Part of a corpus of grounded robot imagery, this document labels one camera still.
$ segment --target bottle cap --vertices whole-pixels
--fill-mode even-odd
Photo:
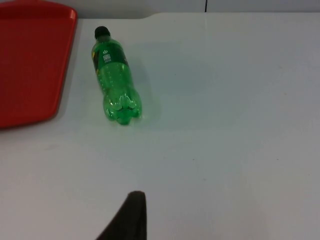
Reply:
[[[104,36],[104,35],[108,35],[110,36],[110,32],[108,30],[108,28],[106,28],[105,26],[98,26],[95,30],[94,30],[94,38],[97,39],[100,36]]]

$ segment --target soda bottle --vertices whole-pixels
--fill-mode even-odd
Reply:
[[[111,121],[127,125],[131,118],[140,117],[142,106],[124,50],[105,26],[97,27],[94,37],[92,60],[104,95],[104,113]]]

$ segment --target bottle bottom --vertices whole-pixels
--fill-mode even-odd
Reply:
[[[119,91],[110,90],[104,95],[103,109],[109,120],[128,125],[132,118],[141,116],[141,100],[133,88],[120,95]]]

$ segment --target green label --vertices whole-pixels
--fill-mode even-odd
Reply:
[[[118,44],[102,44],[92,55],[95,71],[109,63],[122,63],[128,65],[126,56]]]

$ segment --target wall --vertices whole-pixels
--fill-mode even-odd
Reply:
[[[207,12],[319,12],[319,0],[208,0]]]
[[[206,0],[50,0],[73,7],[80,18],[145,18],[160,12],[204,12]]]
[[[75,8],[80,18],[137,19],[159,12],[204,12],[206,5],[206,0],[52,1]],[[320,12],[320,0],[207,0],[207,12]]]

